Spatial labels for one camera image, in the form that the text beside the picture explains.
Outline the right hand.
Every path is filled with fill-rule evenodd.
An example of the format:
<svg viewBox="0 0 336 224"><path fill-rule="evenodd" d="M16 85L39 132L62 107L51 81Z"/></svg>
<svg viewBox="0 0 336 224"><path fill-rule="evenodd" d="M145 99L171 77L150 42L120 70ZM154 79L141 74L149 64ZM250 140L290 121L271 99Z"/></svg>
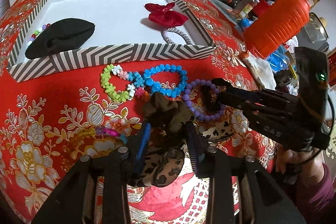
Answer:
<svg viewBox="0 0 336 224"><path fill-rule="evenodd" d="M314 148L310 152L295 152L278 145L276 172L284 174L289 165L294 164L300 167L299 174L301 182L306 187L313 186L322 181L325 170L323 167L323 155L321 150Z"/></svg>

